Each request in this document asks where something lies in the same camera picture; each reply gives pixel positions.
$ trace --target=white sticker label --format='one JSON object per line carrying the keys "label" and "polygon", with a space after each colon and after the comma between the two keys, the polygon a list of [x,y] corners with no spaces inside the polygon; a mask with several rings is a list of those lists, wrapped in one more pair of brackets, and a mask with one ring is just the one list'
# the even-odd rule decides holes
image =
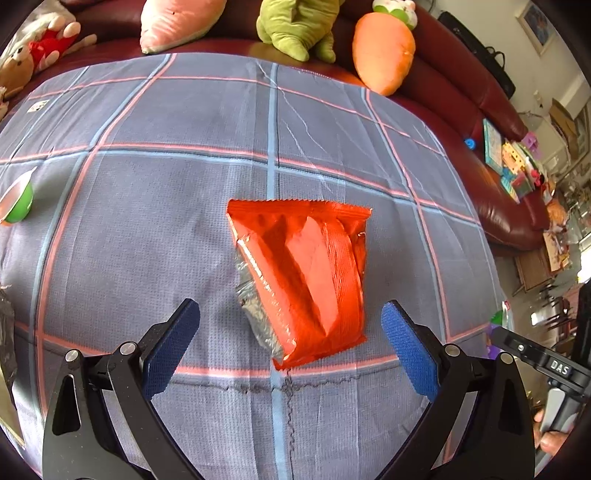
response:
{"label": "white sticker label", "polygon": [[36,102],[36,103],[32,104],[31,107],[29,108],[29,110],[27,110],[27,113],[38,112],[43,107],[45,107],[45,105],[48,102],[49,102],[49,100],[41,100],[41,102]]}

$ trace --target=metal screw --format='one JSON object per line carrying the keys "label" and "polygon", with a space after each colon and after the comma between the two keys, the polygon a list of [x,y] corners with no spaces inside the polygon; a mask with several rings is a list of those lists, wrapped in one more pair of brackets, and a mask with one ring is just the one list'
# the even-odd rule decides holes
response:
{"label": "metal screw", "polygon": [[501,361],[504,364],[511,365],[513,363],[513,357],[506,352],[501,353]]}
{"label": "metal screw", "polygon": [[135,343],[133,343],[133,342],[124,343],[119,348],[119,351],[121,352],[121,355],[129,355],[131,353],[134,353],[135,352]]}
{"label": "metal screw", "polygon": [[66,362],[73,362],[78,358],[78,350],[70,350],[66,353]]}
{"label": "metal screw", "polygon": [[459,356],[460,349],[457,345],[450,343],[449,345],[445,346],[445,353],[447,353],[449,356]]}

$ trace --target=red leather sofa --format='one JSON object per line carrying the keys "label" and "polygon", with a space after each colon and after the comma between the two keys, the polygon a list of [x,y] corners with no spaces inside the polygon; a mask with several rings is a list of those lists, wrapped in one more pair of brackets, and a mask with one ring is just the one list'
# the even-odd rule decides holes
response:
{"label": "red leather sofa", "polygon": [[[61,59],[35,77],[20,98],[49,77],[78,67],[142,56],[140,15],[145,0],[61,0],[82,24],[82,35],[96,33],[95,46]],[[371,0],[347,0],[333,27],[337,63],[297,62],[258,40],[256,18],[261,0],[228,0],[205,38],[172,49],[178,52],[232,53],[312,70],[362,85],[355,73],[352,40],[357,20],[371,11]],[[470,51],[435,18],[417,6],[413,67],[392,100],[421,118],[437,135],[472,200],[496,254],[515,255],[543,244],[548,213],[538,192],[516,204],[499,176],[483,162],[482,119],[487,117],[510,140],[527,128],[501,87]],[[475,151],[464,140],[473,138]]]}

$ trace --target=picture frame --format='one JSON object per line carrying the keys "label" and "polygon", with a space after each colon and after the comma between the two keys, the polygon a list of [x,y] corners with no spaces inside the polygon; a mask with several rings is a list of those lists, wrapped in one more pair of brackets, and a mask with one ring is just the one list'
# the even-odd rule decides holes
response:
{"label": "picture frame", "polygon": [[544,15],[536,4],[530,1],[525,6],[521,15],[517,17],[517,20],[538,55],[542,56],[557,35],[556,29],[550,23],[548,17]]}
{"label": "picture frame", "polygon": [[591,151],[591,135],[589,134],[589,104],[586,104],[574,119],[577,127],[577,143],[579,158],[583,159]]}

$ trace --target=human hand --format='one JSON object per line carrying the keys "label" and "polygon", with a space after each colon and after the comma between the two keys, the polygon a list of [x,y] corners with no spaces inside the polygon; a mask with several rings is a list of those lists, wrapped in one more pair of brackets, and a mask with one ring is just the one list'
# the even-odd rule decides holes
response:
{"label": "human hand", "polygon": [[568,433],[562,432],[546,432],[542,434],[540,432],[540,422],[544,418],[544,410],[540,410],[534,416],[534,443],[535,447],[550,455],[554,456],[562,447],[564,441],[568,438]]}

